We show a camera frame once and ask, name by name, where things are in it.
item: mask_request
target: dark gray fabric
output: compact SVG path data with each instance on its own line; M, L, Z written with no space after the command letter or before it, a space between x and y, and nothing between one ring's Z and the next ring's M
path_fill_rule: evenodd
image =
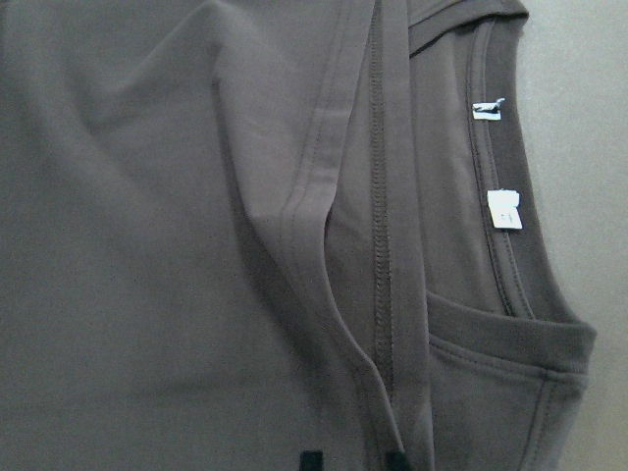
M555 468L519 2L0 8L0 469Z

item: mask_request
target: white label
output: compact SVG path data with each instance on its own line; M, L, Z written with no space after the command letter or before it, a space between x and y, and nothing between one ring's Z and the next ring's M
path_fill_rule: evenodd
M473 119L474 120L487 120L487 121L500 121L501 120L501 103L505 101L505 98L500 98L495 103L474 103L473 104Z
M513 189L492 189L487 192L493 226L497 229L523 229L519 217L519 193Z

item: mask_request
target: stitching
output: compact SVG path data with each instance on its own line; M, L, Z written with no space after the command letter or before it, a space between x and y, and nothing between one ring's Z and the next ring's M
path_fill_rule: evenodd
M488 360L481 360L481 359L476 359L476 358L468 358L468 357L463 356L462 354L460 354L460 353L458 353L456 351L451 350L450 348L448 348L446 346L439 345L437 343L433 343L432 341L430 341L430 346L432 346L433 348L436 348L438 350L441 350L444 353L447 353L448 355L451 355L451 356L453 356L455 358L459 358L460 360L466 361L467 363L473 363L473 364L476 364L476 365L481 365L483 367L490 368L492 370L496 370L496 371L499 371L501 373L506 373L506 374L509 374L509 375L515 375L515 376L520 377L520 378L545 378L548 375L547 370L545 370L545 369L543 369L541 367L534 366L534 365L524 365L524 366L530 366L532 368L538 368L538 370L539 370L539 374L538 375L526 374L526 373L523 373L521 371L517 371L515 368L509 367L507 365L496 366L496 365L490 363ZM496 356L496 359L499 360L499 361L504 361L504 362L510 361L510 360L506 360L505 358L501 358L501 357L498 357L498 356Z
M468 63L467 63L467 74L466 74L467 103L470 103L472 101L471 95L472 95L472 86L473 86L472 85L473 58L474 58L474 51L477 47L476 43L478 41L479 35L480 35L480 27L476 28L473 33L473 41L472 41L470 51L469 51L469 57L468 57ZM476 134L474 132L474 123L471 121L471 117L468 113L467 113L467 125L468 125L467 130L468 130L468 136L469 136L469 143L471 145L471 153L472 153L473 162L476 168L476 172L475 172L476 180L477 180L477 185L480 192L479 199L480 199L480 212L482 214L482 223L483 223L482 225L484 226L485 239L489 247L489 255L491 256L491 265L493 266L493 273L496 278L497 291L499 293L499 297L501 298L503 307L506 310L506 313L509 316L513 316L512 305L510 304L510 301L505 294L505 291L503 288L504 283L503 283L501 271L499 270L499 267L497 266L497 263L496 263L496 249L495 249L495 245L493 242L493 238L491 237L491 231L489 228L489 219L488 219L489 216L485 209L486 201L485 201L484 195L486 192L486 184L484 182L484 176L482 172L483 166L482 166L482 162L481 162L478 147L477 147Z
M336 18L335 18L335 31L339 31L341 13L342 13L342 8L339 8L338 14L336 15ZM346 21L345 21L346 23L348 23L348 18L349 18L349 14L347 14L347 17L346 17ZM336 69L336 67L338 65L338 62L339 62L339 59L340 59L340 52L341 52L341 44L342 43L343 43L343 41L341 40L340 43L339 43L339 46L338 46L337 57L334 58L334 62L330 62L329 63L330 65L334 64L334 68L335 69ZM326 85L327 84L323 81L323 83L321 84L321 87L318 90L318 94L317 94L316 102L315 102L316 105L318 105L321 102L321 99L322 99L322 97L324 95L324 92L327 91L328 96L326 97L325 109L327 108L327 106L329 104L329 99L330 99L329 95L331 94L329 92L329 90L326 90ZM320 139L320 133L321 133L321 127L322 127L323 119L318 116L318 114L317 114L318 106L316 106L316 105L315 105L315 107L314 107L314 109L312 111L312 115L310 117L310 124L309 124L308 128L311 129L313 124L314 124L314 122L315 122L315 120L317 120L317 119L319 120L318 129L317 129L317 137L316 137L315 144L314 144L317 147L319 139ZM303 143L303 148L301 149L301 154L300 154L300 158L299 158L298 168L296 169L296 171L294 173L294 177L293 177L292 182L291 182L292 190L290 191L288 197L286 198L286 200L284 201L284 204L282 205L282 209L280 210L278 244L279 244L279 249L280 249L280 255L281 255L282 259L284 260L284 262L287 264L289 270L290 270L290 262L291 262L291 260L290 260L290 257L288 257L288 247L286 245L284 245L285 231L287 230L287 228L285 228L286 212L288 210L288 206L289 206L289 203L290 203L290 201L292 199L292 196L297 191L297 185L296 184L297 184L297 182L299 180L299 177L302 175L303 170L304 170L303 167L304 167L304 163L305 163L305 155L306 155L307 145L308 145L308 142L307 142L307 139L306 139L306 141ZM305 188L306 187L307 187L307 185L304 187L303 193L301 195L301 199L304 197ZM290 228L293 226L293 217L294 217L294 214L292 214L292 221L291 221ZM293 240L290 241L290 247L289 248L290 248L291 252L294 253ZM301 287L304 288L304 290L307 290L307 288L305 288L305 286L304 286L304 283L302 282L302 279L300 278L300 273L299 273L299 277L297 277L296 280L301 285ZM315 314L316 314L316 316L320 320L322 320L320 314L318 313L318 310L316 311ZM317 373L315 375L315 377L318 378L319 375L320 375L320 373ZM323 414L321 413L321 414L319 414L319 430L322 430L321 429L322 420L323 420Z
M371 143L371 214L375 259L375 364L393 395L393 314L391 309L391 252L387 202L387 164L382 86L382 21L378 2L369 37L369 104Z
M553 397L553 393L556 389L556 383L551 384L551 389L548 393L548 399L545 406L545 413L543 414L543 420L541 422L541 432L537 437L537 442L534 447L534 453L532 455L532 461L530 462L531 469L534 469L534 466L537 464L537 460L539 458L539 450L541 449L541 443L545 439L546 432L548 430L548 419L550 418L550 410L551 410L551 401Z
M345 2L344 6L346 8L346 18L344 19L344 22L343 22L342 25L346 26L348 24L348 22L349 22L349 19L350 19L351 9L348 8L348 2ZM339 27L339 24L340 24L340 14L341 14L341 10L339 11L339 14L338 14L338 17L337 17L337 22L336 22L337 30L338 30L338 27ZM334 83L334 78L336 77L336 74L338 72L338 65L340 63L340 53L342 51L342 45L344 44L344 39L345 39L345 36L346 36L346 30L347 30L346 27L344 27L342 29L342 33L341 33L340 40L339 40L338 52L337 52L336 57L335 57L334 62L333 62L333 71L331 72L331 79L330 79L330 83L328 85L329 87L331 87L332 84ZM331 93L330 90L327 90L326 101L325 101L325 105L323 107L324 110L327 110L329 108L329 103L330 103L331 99L332 99L332 93ZM305 197L305 194L307 192L307 188L309 187L309 183L310 183L310 179L311 179L311 173L312 173L311 171L312 171L312 168L314 167L314 165L313 165L314 157L317 155L318 150L319 150L320 138L321 138L321 133L322 133L322 127L323 127L323 124L324 124L325 120L323 119L323 117L319 117L318 119L319 119L319 124L318 124L318 129L317 129L317 135L316 135L315 142L313 144L312 157L309 159L309 162L308 162L309 168L307 170L307 176L306 176L305 184L303 186L303 191L301 193L301 196L300 196L298 202L296 203L294 209L292 210L291 218L290 218L290 221L289 221L289 233L290 233L289 249L290 249L290 252L291 252L291 255L292 255L291 258L293 260L294 268L295 268L296 274L297 274L296 280L297 280L297 282L300 284L301 288L305 292L309 292L309 289L308 289L308 286L304 282L304 279L303 279L303 271L302 271L302 267L301 267L300 262L299 262L299 257L296 256L296 250L295 250L296 247L294 245L294 221L295 221L297 210L300 207L300 205L301 205L301 203L302 203L302 201L303 201L303 199ZM303 160L304 160L304 156L305 156L304 155L305 154L305 150L306 149L304 148L303 149L303 154L301 155L301 163L299 165L299 167L301 167L301 168L302 168L302 165L303 165ZM286 201L284 207L282 208L282 217L281 217L281 220L280 220L281 222L285 218L285 214L284 213L285 213L285 211L287 209L289 200L290 200L290 197L288 197L288 200ZM283 233L283 231L280 228L280 243L281 243L281 234L282 233ZM319 320L322 321L325 324L325 318L321 315L321 313L318 311L318 309L315 309L315 314L319 318ZM330 338L332 339L332 342L336 345L336 347L338 349L340 349L341 351L344 351L346 353L346 347L343 345L342 342L339 341L337 335L334 334L334 331L332 331L332 335L330 336ZM366 399L366 400L364 400L364 402L366 403L366 407L368 408L368 413L367 414L363 413L363 404L361 402L358 405L358 409L361 411L361 415L362 416L366 416L368 425L371 428L371 436L373 438L373 441L375 442L375 446L376 446L376 448L378 450L381 450L381 445L379 443L379 437L378 437L378 434L377 434L377 429L376 429L375 424L373 422L373 411L371 409L371 404L370 404L369 397L367 396L367 393L366 393L366 388L364 387L363 379L362 379L361 375L359 374L359 370L357 368L357 365L353 364L353 361L351 360L350 355L347 355L347 359L349 361L349 371L351 372L351 376L352 376L352 379L353 379L353 384L356 387L357 393L359 395L361 395L363 399Z
M487 54L488 54L488 49L489 49L489 42L491 39L491 34L493 32L493 27L495 26L496 21L495 20L491 20L490 22L490 26L491 26L491 31L489 31L487 33L487 37L486 37L486 41L485 44L482 46L483 52L482 52L482 65L483 67L481 68L481 83L483 84L484 87L486 87L486 63L487 63ZM496 188L499 188L499 178L497 176L497 166L495 163L495 154L493 152L493 145L492 145L492 141L491 141L491 132L489 130L489 125L485 124L484 126L482 126L482 131L484 133L484 140L487 146L487 161L489 163L489 167L491 170L491 177L493 179L492 183L493 186ZM530 308L530 304L528 303L528 299L526 297L526 295L523 292L523 287L521 285L521 278L519 277L519 270L517 269L517 265L516 262L514 260L514 254L512 252L512 246L510 244L510 236L508 235L507 232L502 231L500 233L501 235L501 239L503 240L503 244L505 246L506 249L506 253L507 253L507 257L508 257L508 264L510 265L510 271L512 273L512 277L514 279L514 284L517 290L517 294L519 296L519 299L523 305L523 308L525 310L525 313L527 314L527 316L530 319L534 319L534 315L532 313L532 309Z
M543 397L543 391L545 390L547 385L546 381L541 382L541 386L539 387L539 393L537 394L537 400L534 405L534 412L532 414L532 420L530 422L530 428L528 429L528 437L526 438L526 444L523 447L523 453L521 453L521 459L519 460L519 466L517 466L517 470L521 471L522 467L525 463L526 456L528 455L528 450L532 445L533 433L534 433L534 425L537 422L537 417L539 415L539 407L541 406L541 399Z
M437 303L445 304L447 307L452 307L454 309L464 309L479 314L497 315L496 311L490 311L479 307L470 306L468 304L465 304L464 302L458 301L457 299L438 294L431 289L426 289L425 292L428 296L428 303L430 302L429 298L432 297Z

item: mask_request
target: gray t-shirt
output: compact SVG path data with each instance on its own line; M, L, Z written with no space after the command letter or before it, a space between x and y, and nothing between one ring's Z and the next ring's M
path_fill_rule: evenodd
M555 468L518 1L0 11L0 469Z

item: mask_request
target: clothing tag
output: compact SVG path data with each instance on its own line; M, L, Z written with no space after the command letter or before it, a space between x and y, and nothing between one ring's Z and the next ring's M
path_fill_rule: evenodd
M519 193L514 189L487 191L493 226L497 229L523 229L519 218Z
M473 119L474 120L488 120L488 121L500 121L501 120L501 103L506 99L500 98L495 103L474 103L473 104Z
M403 451L389 451L386 453L388 471L410 471L410 462Z
M304 451L298 471L323 471L323 451Z

